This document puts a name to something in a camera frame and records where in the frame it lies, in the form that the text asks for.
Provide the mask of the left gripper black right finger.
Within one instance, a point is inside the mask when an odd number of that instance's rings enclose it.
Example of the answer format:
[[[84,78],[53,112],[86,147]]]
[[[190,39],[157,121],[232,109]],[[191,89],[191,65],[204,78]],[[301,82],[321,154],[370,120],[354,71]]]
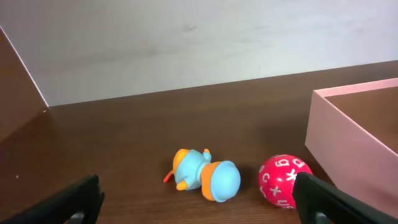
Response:
[[[306,172],[297,174],[292,195],[301,223],[397,224],[396,218]]]

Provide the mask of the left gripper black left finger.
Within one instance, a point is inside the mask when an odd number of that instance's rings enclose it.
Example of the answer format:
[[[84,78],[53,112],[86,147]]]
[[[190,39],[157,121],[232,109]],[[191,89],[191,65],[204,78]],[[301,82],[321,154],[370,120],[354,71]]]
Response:
[[[88,175],[1,223],[96,223],[104,196],[99,177]]]

